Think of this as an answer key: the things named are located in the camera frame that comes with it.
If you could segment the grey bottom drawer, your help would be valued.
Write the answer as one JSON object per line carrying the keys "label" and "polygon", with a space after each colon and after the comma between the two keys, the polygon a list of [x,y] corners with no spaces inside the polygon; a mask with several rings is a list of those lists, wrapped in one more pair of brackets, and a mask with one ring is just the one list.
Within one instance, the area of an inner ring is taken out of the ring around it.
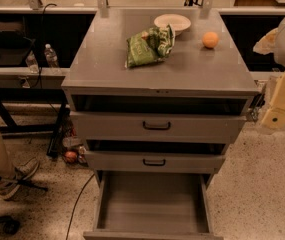
{"label": "grey bottom drawer", "polygon": [[201,175],[105,172],[85,240],[223,240],[213,233]]}

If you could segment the grey drawer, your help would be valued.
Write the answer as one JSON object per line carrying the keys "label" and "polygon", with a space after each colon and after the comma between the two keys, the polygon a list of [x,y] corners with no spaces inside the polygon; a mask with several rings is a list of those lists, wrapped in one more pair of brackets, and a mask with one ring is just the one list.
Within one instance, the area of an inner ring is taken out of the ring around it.
{"label": "grey drawer", "polygon": [[213,233],[201,175],[105,172],[85,240],[223,240]]}
{"label": "grey drawer", "polygon": [[224,155],[182,153],[87,151],[91,169],[103,171],[214,174],[224,163]]}
{"label": "grey drawer", "polygon": [[233,143],[244,116],[72,112],[83,140]]}

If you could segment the grey drawer cabinet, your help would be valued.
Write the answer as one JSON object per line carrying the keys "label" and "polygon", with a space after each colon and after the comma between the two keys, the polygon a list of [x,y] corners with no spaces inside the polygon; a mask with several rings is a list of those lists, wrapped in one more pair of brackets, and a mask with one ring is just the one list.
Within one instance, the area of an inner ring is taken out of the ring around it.
{"label": "grey drawer cabinet", "polygon": [[[72,112],[244,116],[258,90],[220,14],[181,9],[191,26],[163,62],[125,66],[126,40],[152,26],[159,9],[97,12],[62,88]],[[219,42],[206,48],[202,37]],[[87,151],[224,155],[230,144],[83,140]]]}

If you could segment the grey middle drawer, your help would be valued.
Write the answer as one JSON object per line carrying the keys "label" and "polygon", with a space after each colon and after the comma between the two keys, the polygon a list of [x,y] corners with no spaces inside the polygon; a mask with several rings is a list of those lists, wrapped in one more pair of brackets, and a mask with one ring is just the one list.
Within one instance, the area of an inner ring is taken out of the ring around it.
{"label": "grey middle drawer", "polygon": [[87,151],[91,169],[103,171],[214,174],[224,163],[224,155],[182,153]]}

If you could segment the grey top drawer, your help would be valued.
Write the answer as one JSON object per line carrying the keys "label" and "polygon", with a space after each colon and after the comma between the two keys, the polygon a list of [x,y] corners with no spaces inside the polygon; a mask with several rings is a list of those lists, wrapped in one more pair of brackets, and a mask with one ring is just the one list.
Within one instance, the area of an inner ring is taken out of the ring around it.
{"label": "grey top drawer", "polygon": [[244,116],[72,112],[83,140],[233,143]]}

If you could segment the orange fruit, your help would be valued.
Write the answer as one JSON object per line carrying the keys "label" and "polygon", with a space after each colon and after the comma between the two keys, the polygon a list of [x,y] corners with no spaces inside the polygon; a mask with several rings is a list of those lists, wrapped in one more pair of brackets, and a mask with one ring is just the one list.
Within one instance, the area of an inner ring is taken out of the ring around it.
{"label": "orange fruit", "polygon": [[202,43],[206,48],[213,49],[219,42],[219,36],[215,32],[206,32],[202,37]]}

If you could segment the white bowl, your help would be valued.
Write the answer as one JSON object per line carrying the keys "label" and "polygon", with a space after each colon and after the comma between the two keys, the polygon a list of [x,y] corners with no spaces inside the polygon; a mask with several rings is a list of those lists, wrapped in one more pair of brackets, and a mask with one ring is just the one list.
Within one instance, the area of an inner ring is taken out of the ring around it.
{"label": "white bowl", "polygon": [[175,35],[178,36],[191,26],[191,21],[179,14],[163,14],[155,18],[154,24],[157,27],[170,25],[174,29]]}

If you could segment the green chip bag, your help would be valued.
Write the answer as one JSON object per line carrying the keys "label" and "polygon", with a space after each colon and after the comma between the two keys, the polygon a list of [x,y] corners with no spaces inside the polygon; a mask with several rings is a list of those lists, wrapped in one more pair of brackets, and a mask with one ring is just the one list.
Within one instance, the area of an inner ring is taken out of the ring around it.
{"label": "green chip bag", "polygon": [[166,59],[175,44],[175,31],[168,24],[164,27],[151,27],[126,40],[127,68],[162,62]]}

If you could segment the red apple on floor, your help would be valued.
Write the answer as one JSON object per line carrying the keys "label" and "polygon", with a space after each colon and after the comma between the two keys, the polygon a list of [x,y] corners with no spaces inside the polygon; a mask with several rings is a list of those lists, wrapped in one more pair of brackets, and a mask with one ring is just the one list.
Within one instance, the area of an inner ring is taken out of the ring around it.
{"label": "red apple on floor", "polygon": [[77,153],[75,151],[67,151],[64,154],[64,158],[67,163],[75,163],[77,161]]}

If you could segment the clear water bottle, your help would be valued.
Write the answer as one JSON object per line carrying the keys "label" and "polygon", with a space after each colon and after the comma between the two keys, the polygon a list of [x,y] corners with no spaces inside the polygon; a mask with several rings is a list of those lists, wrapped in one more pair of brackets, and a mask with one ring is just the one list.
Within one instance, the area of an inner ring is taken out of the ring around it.
{"label": "clear water bottle", "polygon": [[50,44],[45,45],[44,55],[45,55],[48,65],[51,68],[59,67],[57,54]]}

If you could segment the small plastic bottle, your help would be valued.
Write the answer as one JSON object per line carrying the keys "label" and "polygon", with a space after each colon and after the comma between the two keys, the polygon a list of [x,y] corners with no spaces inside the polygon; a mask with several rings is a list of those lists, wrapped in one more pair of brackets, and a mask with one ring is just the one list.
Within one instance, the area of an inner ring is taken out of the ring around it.
{"label": "small plastic bottle", "polygon": [[25,62],[27,64],[28,68],[30,69],[30,71],[33,74],[38,74],[39,73],[38,62],[37,62],[33,52],[29,53],[29,55],[27,56]]}

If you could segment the dark box on shelf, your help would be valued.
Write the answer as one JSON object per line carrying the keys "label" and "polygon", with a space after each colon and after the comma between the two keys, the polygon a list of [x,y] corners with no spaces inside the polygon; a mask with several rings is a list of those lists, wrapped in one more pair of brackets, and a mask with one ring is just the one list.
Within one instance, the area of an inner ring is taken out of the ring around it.
{"label": "dark box on shelf", "polygon": [[27,43],[21,22],[0,22],[1,48],[22,48]]}

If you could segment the grey sneaker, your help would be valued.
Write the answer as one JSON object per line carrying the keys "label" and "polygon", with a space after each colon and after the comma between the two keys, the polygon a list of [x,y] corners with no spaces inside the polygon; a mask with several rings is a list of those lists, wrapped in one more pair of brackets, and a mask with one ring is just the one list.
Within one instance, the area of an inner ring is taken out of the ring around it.
{"label": "grey sneaker", "polygon": [[20,185],[17,180],[29,180],[37,172],[39,168],[39,161],[36,158],[31,158],[24,165],[14,168],[13,178],[6,178],[0,181],[0,197],[3,200],[11,199],[19,190]]}

